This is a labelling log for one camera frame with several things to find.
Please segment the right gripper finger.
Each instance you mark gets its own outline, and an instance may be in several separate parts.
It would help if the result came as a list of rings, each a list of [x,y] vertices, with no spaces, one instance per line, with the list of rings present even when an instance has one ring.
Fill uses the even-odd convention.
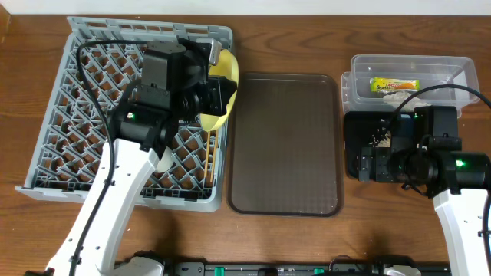
[[[358,180],[369,182],[374,178],[374,148],[362,147],[358,154]]]
[[[390,182],[390,173],[388,172],[387,163],[390,156],[388,147],[375,149],[375,181]]]

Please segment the yellow plate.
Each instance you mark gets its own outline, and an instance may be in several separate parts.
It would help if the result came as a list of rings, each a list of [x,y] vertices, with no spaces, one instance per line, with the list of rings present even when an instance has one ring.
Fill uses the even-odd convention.
[[[235,81],[237,84],[239,83],[239,65],[236,57],[226,49],[221,50],[219,56],[219,62],[217,65],[212,65],[209,69],[209,75],[214,77],[226,77],[230,81]],[[235,103],[237,91],[229,99],[229,102],[226,105],[226,114],[220,117],[201,114],[200,115],[200,124],[203,130],[206,132],[218,130],[221,126],[225,124],[229,115],[232,112],[232,108]]]

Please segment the white napkin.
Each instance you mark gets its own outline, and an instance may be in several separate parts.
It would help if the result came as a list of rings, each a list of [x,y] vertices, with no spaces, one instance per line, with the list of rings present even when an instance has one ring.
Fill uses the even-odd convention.
[[[382,97],[383,102],[386,104],[390,104],[394,108],[398,108],[409,96],[411,93],[407,91],[398,91],[393,94],[387,94]],[[418,97],[413,98],[408,103],[406,103],[401,110],[403,112],[412,112],[417,107],[425,107],[430,106],[428,102],[425,100],[421,100]]]

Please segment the wooden chopstick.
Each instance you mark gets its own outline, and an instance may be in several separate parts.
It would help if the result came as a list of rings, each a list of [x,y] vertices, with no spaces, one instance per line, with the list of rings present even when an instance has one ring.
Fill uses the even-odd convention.
[[[214,169],[216,166],[216,154],[217,154],[217,147],[218,147],[218,134],[219,131],[215,130],[215,136],[214,136],[214,144],[213,144],[213,156],[212,156],[212,166],[211,166],[211,173],[210,173],[210,183],[213,184],[214,181]]]
[[[205,155],[205,166],[204,166],[204,178],[206,181],[208,174],[208,163],[209,163],[209,148],[211,142],[211,131],[207,132],[207,141],[206,141],[206,155]]]

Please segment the green snack wrapper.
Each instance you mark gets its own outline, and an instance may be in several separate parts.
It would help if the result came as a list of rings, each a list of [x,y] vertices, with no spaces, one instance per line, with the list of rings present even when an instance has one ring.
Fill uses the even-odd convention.
[[[370,80],[370,88],[371,92],[383,94],[402,90],[417,91],[420,89],[420,81],[374,77]]]

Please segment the white paper cup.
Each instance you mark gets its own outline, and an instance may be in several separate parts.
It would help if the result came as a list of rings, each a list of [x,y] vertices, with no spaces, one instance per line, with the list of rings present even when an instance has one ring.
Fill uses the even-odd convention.
[[[160,159],[157,163],[155,173],[164,173],[172,168],[173,166],[173,151],[167,147]]]

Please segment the rice food waste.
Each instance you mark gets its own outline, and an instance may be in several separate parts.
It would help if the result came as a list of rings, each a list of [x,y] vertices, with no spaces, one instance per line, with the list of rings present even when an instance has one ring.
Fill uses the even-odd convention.
[[[391,142],[391,134],[388,129],[388,122],[385,119],[380,119],[375,133],[371,135],[368,145],[374,148],[389,147]]]

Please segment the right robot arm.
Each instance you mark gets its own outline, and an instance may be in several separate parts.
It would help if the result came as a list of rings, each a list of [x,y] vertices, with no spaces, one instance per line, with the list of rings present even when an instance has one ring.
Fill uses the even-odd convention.
[[[454,275],[490,273],[490,158],[462,149],[455,107],[344,117],[348,173],[427,197],[443,229]]]

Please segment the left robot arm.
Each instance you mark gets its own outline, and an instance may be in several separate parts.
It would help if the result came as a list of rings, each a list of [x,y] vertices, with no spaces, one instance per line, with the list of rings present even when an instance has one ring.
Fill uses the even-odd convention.
[[[213,38],[144,43],[142,74],[101,121],[107,132],[100,165],[68,236],[46,275],[163,275],[151,251],[118,264],[116,255],[137,198],[154,172],[168,170],[182,120],[226,116],[238,82],[211,69],[222,61]]]

